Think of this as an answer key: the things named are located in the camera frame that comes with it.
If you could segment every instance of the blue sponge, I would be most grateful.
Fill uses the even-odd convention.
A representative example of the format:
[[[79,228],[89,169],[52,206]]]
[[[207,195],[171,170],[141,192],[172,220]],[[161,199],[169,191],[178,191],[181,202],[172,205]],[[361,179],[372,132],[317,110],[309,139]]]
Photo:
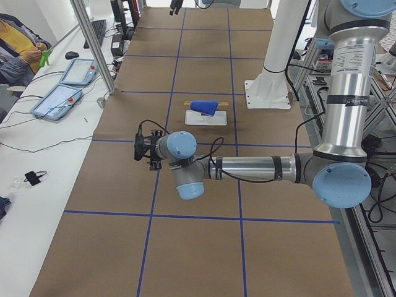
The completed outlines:
[[[191,101],[191,110],[203,113],[207,116],[214,116],[217,110],[218,101]]]

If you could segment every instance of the white pole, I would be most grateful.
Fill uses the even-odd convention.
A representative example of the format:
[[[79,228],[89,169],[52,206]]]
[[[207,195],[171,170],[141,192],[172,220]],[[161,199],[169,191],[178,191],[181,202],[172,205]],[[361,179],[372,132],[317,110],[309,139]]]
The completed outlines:
[[[290,109],[285,70],[309,0],[280,0],[263,68],[245,81],[247,108]]]

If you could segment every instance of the electronic device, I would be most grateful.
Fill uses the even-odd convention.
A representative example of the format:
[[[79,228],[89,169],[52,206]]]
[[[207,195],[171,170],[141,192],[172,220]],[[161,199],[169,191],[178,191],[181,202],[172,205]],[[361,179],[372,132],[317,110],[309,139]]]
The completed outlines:
[[[75,51],[68,51],[65,55],[64,58],[66,60],[71,60],[71,59],[75,59],[78,58],[80,56],[79,53],[76,53]]]
[[[123,40],[131,40],[134,29],[128,27],[125,18],[123,2],[123,0],[110,0],[111,8],[114,14],[114,20],[120,23],[120,25],[116,26],[119,33],[121,34]]]
[[[103,39],[105,39],[106,33],[106,20],[94,20],[91,22],[93,31],[98,38],[99,45],[103,44]],[[88,42],[85,41],[84,48],[89,48]]]
[[[92,59],[73,59],[59,83],[84,87],[95,77],[97,67],[97,63]]]
[[[30,110],[30,113],[41,119],[58,121],[81,96],[81,88],[57,84]]]
[[[123,40],[123,36],[120,33],[113,35],[110,48],[113,57],[121,57],[123,55],[124,43],[125,41]]]

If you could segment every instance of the monitor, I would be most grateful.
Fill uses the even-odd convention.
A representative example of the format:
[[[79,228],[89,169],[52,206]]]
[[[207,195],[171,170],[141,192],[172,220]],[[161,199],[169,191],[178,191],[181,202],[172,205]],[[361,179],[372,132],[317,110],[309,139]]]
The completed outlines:
[[[120,33],[123,36],[123,40],[130,40],[132,36],[129,38],[129,29],[125,19],[124,13],[124,5],[123,0],[110,0],[111,8],[113,10],[114,19],[117,23],[121,23],[119,27],[121,29]]]

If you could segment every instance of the computer mouse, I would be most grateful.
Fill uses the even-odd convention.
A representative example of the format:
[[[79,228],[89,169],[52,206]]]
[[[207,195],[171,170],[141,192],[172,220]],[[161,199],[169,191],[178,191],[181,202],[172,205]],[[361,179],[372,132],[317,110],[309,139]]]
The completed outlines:
[[[80,55],[78,53],[76,53],[75,51],[68,51],[64,57],[66,60],[71,60],[74,58],[78,58]]]

